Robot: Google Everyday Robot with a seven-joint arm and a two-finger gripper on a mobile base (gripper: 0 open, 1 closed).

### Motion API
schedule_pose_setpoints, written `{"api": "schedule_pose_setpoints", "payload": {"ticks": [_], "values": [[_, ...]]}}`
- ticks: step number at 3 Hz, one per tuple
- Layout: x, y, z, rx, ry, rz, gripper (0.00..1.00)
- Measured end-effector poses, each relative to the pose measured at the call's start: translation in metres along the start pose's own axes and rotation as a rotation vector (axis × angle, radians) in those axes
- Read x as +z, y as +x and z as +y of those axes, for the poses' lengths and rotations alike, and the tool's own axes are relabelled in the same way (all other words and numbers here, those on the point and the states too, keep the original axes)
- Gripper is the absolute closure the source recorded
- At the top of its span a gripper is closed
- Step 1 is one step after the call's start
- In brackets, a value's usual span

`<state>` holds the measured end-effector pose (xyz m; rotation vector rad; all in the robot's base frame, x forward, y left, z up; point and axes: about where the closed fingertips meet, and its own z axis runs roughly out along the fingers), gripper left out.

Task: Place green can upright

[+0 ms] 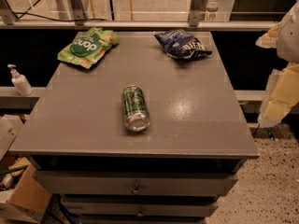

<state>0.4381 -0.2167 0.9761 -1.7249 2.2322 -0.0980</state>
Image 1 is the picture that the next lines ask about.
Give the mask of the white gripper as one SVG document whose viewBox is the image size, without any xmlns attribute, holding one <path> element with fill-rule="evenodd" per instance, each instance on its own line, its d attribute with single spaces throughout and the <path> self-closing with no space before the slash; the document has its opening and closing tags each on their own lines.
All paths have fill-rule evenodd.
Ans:
<svg viewBox="0 0 299 224">
<path fill-rule="evenodd" d="M 299 1 L 255 43 L 264 49 L 277 48 L 278 57 L 288 65 L 270 74 L 263 98 L 258 123 L 262 128 L 279 124 L 299 103 Z"/>
</svg>

